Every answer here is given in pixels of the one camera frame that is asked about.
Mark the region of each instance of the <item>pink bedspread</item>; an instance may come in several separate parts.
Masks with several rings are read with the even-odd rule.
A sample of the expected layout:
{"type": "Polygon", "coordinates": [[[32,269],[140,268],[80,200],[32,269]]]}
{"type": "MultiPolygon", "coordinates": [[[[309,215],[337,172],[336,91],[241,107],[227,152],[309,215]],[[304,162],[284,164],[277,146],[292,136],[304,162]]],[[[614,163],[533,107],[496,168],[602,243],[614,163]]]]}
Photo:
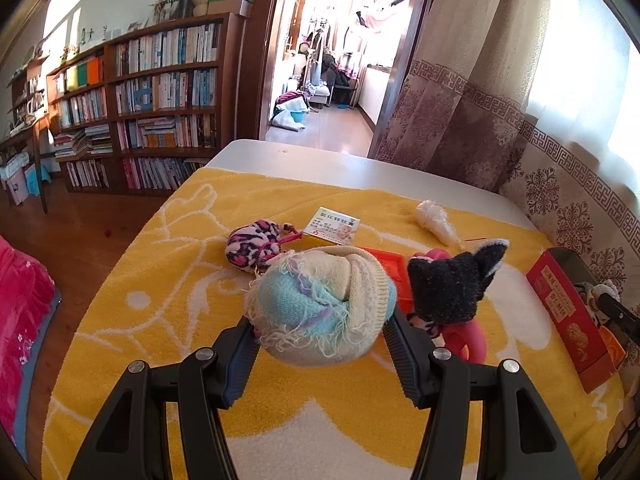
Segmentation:
{"type": "Polygon", "coordinates": [[[53,295],[47,269],[0,237],[0,423],[12,438],[21,368],[53,295]]]}

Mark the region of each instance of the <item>tiled floor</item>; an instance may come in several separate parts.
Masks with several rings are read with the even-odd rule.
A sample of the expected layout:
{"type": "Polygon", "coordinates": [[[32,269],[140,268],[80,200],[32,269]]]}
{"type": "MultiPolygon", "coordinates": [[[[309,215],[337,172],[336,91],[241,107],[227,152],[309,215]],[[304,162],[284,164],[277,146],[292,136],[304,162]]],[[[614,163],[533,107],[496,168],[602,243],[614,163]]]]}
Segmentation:
{"type": "Polygon", "coordinates": [[[270,126],[266,140],[367,156],[373,133],[358,110],[332,105],[320,113],[308,113],[304,124],[299,132],[270,126]]]}

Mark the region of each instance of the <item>yellow blanket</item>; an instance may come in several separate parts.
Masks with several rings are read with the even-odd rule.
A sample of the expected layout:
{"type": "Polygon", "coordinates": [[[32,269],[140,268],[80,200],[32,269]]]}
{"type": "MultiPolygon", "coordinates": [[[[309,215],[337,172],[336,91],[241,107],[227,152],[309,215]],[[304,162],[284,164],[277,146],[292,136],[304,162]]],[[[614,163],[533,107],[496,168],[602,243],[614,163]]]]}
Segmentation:
{"type": "MultiPolygon", "coordinates": [[[[225,259],[229,232],[258,218],[304,228],[319,206],[362,220],[354,244],[410,256],[439,246],[414,221],[416,202],[254,174],[197,171],[138,235],[90,305],[49,405],[44,480],[66,478],[91,421],[135,359],[179,362],[208,346],[242,313],[250,275],[225,259]]],[[[449,211],[463,240],[508,238],[506,264],[479,307],[488,364],[521,361],[566,437],[585,478],[596,475],[622,399],[619,380],[587,395],[524,272],[549,241],[539,232],[449,211]]],[[[305,237],[290,245],[305,249],[305,237]]],[[[177,410],[169,410],[174,478],[186,477],[177,410]]],[[[463,478],[475,478],[480,406],[472,406],[463,478]]],[[[347,365],[298,369],[260,352],[244,396],[222,421],[240,478],[406,479],[427,413],[402,396],[384,341],[347,365]]]]}

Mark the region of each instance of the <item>pink leopard print toy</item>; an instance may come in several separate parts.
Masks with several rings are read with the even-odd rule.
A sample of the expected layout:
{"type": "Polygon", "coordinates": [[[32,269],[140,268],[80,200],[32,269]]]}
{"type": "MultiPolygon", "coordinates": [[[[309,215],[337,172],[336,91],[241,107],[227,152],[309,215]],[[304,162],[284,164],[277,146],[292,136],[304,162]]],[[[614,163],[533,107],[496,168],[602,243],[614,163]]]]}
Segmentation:
{"type": "Polygon", "coordinates": [[[302,233],[291,224],[284,224],[281,228],[271,220],[256,220],[232,231],[226,241],[226,259],[240,270],[263,272],[269,268],[269,260],[280,254],[282,244],[299,238],[302,238],[302,233]]]}

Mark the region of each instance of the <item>small table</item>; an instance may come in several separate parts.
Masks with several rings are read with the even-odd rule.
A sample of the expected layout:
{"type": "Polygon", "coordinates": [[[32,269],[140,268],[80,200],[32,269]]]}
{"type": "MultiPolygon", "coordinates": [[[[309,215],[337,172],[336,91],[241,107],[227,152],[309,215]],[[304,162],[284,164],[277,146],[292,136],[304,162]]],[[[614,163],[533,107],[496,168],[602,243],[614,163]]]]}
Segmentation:
{"type": "MultiPolygon", "coordinates": [[[[8,139],[0,142],[0,159],[2,159],[2,154],[21,143],[27,143],[29,139],[33,140],[33,161],[36,169],[36,179],[38,181],[38,190],[40,191],[40,203],[42,204],[42,210],[44,213],[48,213],[49,210],[47,208],[47,201],[44,197],[44,189],[42,186],[42,165],[41,165],[41,156],[40,156],[40,133],[42,130],[47,129],[49,127],[49,117],[44,115],[36,119],[36,121],[15,135],[9,137],[8,139]]],[[[9,197],[9,205],[12,204],[13,199],[11,196],[11,192],[7,189],[7,195],[9,197]]]]}
{"type": "Polygon", "coordinates": [[[206,167],[350,189],[381,189],[414,200],[434,200],[442,206],[535,229],[524,213],[501,195],[434,174],[346,153],[240,139],[229,143],[206,167]]]}

